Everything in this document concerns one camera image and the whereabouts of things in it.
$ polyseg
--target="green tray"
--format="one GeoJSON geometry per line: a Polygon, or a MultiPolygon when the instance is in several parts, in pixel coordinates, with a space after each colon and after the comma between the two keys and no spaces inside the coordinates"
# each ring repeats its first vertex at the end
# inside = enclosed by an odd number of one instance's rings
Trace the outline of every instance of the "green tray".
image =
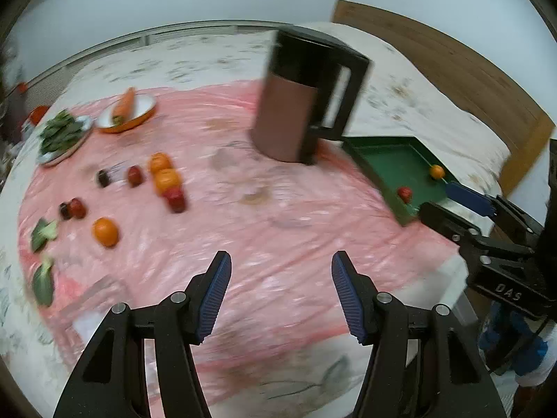
{"type": "Polygon", "coordinates": [[[458,182],[441,160],[414,136],[344,137],[343,149],[380,189],[402,226],[416,218],[422,203],[438,203],[446,199],[445,186],[448,182],[458,182]],[[445,177],[432,179],[431,165],[442,166],[445,177]],[[412,201],[408,204],[397,195],[397,189],[405,186],[413,192],[412,201]]]}

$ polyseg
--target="orange fruit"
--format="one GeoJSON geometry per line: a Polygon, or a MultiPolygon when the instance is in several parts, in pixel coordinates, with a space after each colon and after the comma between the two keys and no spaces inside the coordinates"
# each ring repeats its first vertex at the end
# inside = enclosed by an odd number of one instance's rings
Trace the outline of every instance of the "orange fruit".
{"type": "Polygon", "coordinates": [[[93,223],[93,235],[106,248],[113,247],[120,238],[118,226],[109,218],[99,218],[93,223]]]}
{"type": "Polygon", "coordinates": [[[171,158],[164,153],[156,153],[151,156],[151,161],[149,162],[149,170],[151,174],[157,174],[161,170],[166,170],[169,168],[174,168],[172,165],[171,158]]]}
{"type": "Polygon", "coordinates": [[[158,195],[162,195],[170,187],[180,187],[182,178],[173,168],[167,168],[155,174],[155,189],[158,195]]]}
{"type": "Polygon", "coordinates": [[[431,165],[430,176],[435,180],[443,179],[445,177],[445,170],[439,165],[431,165]]]}

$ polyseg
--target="carrot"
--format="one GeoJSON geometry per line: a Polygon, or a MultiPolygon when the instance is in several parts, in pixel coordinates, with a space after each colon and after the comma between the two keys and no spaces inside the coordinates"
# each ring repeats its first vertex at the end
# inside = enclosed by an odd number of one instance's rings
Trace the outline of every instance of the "carrot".
{"type": "Polygon", "coordinates": [[[134,113],[135,88],[128,88],[122,94],[120,101],[112,109],[112,123],[120,125],[126,122],[134,113]]]}

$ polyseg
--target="bed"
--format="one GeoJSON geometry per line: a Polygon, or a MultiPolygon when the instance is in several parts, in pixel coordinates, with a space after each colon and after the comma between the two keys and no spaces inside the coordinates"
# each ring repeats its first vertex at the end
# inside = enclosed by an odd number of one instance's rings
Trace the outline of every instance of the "bed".
{"type": "MultiPolygon", "coordinates": [[[[338,1],[332,22],[308,26],[339,37],[377,63],[348,127],[350,135],[417,135],[463,183],[484,193],[512,191],[553,129],[550,118],[515,82],[458,41],[388,11],[338,1]],[[383,63],[396,69],[392,77],[382,71],[383,63]],[[381,86],[378,77],[383,78],[381,86]],[[391,95],[388,99],[382,97],[385,90],[391,95]],[[425,114],[433,115],[427,118],[433,121],[427,130],[425,114]],[[447,118],[457,124],[461,135],[469,131],[475,137],[451,135],[443,125],[447,118]]],[[[163,95],[169,87],[190,91],[216,83],[257,80],[264,72],[271,39],[271,33],[192,36],[101,58],[74,77],[47,117],[65,107],[88,106],[93,111],[89,102],[104,99],[106,105],[110,96],[130,85],[158,88],[163,95]],[[189,57],[176,61],[182,53],[189,57]]],[[[0,230],[0,352],[30,402],[43,416],[51,416],[68,378],[68,360],[62,361],[51,332],[41,321],[14,249],[18,209],[32,178],[36,150],[34,133],[0,196],[0,219],[7,222],[0,230]]],[[[455,204],[452,209],[484,232],[489,230],[488,220],[455,204]]],[[[426,308],[439,302],[453,306],[465,278],[463,261],[452,255],[392,292],[413,306],[426,308]]],[[[95,322],[98,317],[94,315],[79,320],[76,332],[85,342],[95,322]]],[[[211,411],[215,417],[276,416],[277,410],[281,416],[344,416],[354,405],[369,352],[345,332],[282,353],[272,362],[228,367],[226,376],[246,387],[213,401],[211,411]]],[[[153,416],[160,414],[160,401],[155,400],[151,410],[153,416]]]]}

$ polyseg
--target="electric kettle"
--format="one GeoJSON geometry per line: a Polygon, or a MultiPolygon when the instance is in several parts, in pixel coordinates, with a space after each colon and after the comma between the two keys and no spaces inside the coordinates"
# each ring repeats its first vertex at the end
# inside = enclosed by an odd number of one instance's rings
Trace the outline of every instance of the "electric kettle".
{"type": "Polygon", "coordinates": [[[317,139],[339,140],[370,60],[342,41],[299,26],[281,28],[251,130],[254,146],[282,162],[311,164],[317,139]],[[342,66],[350,70],[332,127],[323,126],[342,66]]]}

